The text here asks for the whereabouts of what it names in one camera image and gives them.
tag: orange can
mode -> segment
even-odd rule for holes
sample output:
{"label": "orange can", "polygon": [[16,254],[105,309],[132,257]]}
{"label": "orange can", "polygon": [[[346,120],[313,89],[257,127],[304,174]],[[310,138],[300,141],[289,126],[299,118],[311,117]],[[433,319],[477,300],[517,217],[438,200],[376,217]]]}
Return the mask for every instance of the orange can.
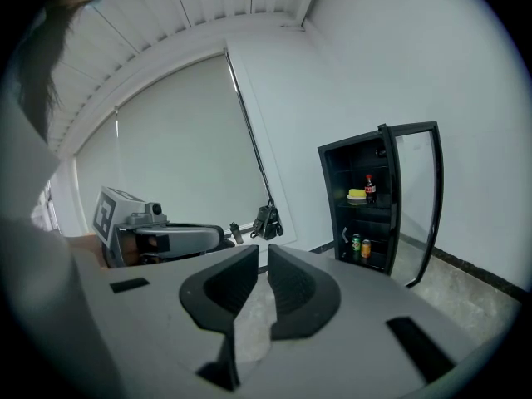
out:
{"label": "orange can", "polygon": [[362,241],[362,250],[361,250],[360,255],[364,259],[367,259],[369,256],[372,255],[372,243],[371,243],[371,241],[369,241],[367,239],[364,239]]}

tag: black bag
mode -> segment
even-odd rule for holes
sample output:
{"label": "black bag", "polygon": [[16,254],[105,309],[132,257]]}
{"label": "black bag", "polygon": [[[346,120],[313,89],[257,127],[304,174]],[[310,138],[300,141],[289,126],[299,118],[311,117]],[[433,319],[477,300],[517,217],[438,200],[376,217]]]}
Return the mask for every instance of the black bag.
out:
{"label": "black bag", "polygon": [[257,236],[270,240],[277,235],[283,235],[283,226],[279,220],[279,214],[275,208],[273,199],[268,201],[268,205],[259,208],[257,219],[253,222],[253,232],[251,232],[251,238]]}

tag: green can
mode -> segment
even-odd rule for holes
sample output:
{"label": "green can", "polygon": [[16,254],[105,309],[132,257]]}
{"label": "green can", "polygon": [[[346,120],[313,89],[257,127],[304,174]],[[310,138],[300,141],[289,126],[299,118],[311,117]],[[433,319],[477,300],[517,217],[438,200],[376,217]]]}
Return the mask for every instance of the green can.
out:
{"label": "green can", "polygon": [[360,256],[360,249],[362,247],[362,238],[359,234],[354,234],[352,236],[352,256],[357,258]]}

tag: white ceiling panel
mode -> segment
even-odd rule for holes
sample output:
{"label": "white ceiling panel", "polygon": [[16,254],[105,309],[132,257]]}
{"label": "white ceiling panel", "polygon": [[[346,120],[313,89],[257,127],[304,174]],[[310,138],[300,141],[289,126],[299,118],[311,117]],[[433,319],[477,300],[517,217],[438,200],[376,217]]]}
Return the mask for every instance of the white ceiling panel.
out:
{"label": "white ceiling panel", "polygon": [[71,25],[53,73],[60,104],[49,130],[58,150],[95,92],[144,50],[206,22],[285,12],[301,25],[310,0],[104,0],[84,7]]}

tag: glass door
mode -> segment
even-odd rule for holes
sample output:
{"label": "glass door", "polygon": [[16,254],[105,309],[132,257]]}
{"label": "glass door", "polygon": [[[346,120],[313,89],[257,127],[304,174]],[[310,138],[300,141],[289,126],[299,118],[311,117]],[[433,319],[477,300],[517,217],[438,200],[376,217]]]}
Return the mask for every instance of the glass door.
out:
{"label": "glass door", "polygon": [[440,223],[443,159],[435,122],[388,127],[397,166],[397,251],[391,276],[412,287],[431,257]]}

